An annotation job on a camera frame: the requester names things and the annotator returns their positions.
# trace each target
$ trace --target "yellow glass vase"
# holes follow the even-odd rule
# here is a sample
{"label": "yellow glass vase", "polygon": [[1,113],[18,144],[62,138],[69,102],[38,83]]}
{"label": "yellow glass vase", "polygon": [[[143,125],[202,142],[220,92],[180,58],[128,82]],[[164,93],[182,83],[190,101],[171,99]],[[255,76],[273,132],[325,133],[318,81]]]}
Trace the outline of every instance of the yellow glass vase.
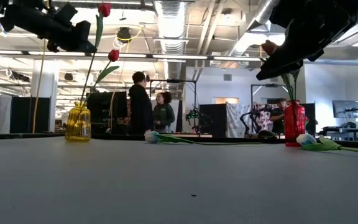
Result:
{"label": "yellow glass vase", "polygon": [[66,126],[66,141],[88,142],[91,139],[91,111],[86,103],[75,102],[68,114]]}

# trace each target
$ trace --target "woman in green shirt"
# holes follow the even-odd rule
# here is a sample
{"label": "woman in green shirt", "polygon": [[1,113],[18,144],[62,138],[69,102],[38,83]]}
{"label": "woman in green shirt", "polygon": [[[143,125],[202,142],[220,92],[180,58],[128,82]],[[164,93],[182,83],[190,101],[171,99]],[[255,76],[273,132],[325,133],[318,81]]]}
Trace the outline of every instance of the woman in green shirt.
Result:
{"label": "woman in green shirt", "polygon": [[170,126],[175,121],[175,113],[170,105],[171,93],[159,93],[156,98],[157,105],[154,107],[154,131],[169,133]]}

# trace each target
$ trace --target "person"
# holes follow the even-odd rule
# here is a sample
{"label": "person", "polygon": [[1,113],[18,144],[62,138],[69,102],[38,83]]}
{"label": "person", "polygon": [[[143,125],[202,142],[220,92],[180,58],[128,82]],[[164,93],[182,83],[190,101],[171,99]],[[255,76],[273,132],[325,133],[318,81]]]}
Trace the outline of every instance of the person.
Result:
{"label": "person", "polygon": [[146,76],[135,72],[132,76],[134,85],[129,89],[131,99],[131,121],[129,134],[143,135],[153,129],[153,108],[146,92]]}
{"label": "person", "polygon": [[170,105],[171,93],[157,94],[157,105],[154,107],[154,130],[160,133],[169,133],[170,126],[175,121],[175,113]]}
{"label": "person", "polygon": [[274,108],[270,113],[270,120],[273,121],[272,132],[277,134],[284,133],[284,109],[287,106],[287,101],[284,98],[278,99],[277,108]]}

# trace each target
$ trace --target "vase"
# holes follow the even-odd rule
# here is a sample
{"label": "vase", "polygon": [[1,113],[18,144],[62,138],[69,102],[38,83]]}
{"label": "vase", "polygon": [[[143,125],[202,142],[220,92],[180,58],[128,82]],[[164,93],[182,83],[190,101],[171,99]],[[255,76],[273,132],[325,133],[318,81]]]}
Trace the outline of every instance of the vase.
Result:
{"label": "vase", "polygon": [[91,111],[86,103],[75,102],[67,119],[65,139],[70,142],[88,142],[91,139]]}
{"label": "vase", "polygon": [[284,127],[285,145],[290,147],[300,146],[296,138],[305,133],[305,108],[299,105],[298,100],[289,102],[285,108]]}

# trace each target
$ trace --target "gray table surface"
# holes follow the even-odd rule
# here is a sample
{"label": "gray table surface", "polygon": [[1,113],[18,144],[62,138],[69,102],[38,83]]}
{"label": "gray table surface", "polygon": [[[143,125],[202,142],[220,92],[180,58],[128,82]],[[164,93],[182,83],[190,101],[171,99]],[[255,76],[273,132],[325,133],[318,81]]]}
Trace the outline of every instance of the gray table surface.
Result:
{"label": "gray table surface", "polygon": [[358,223],[358,154],[0,140],[0,223]]}

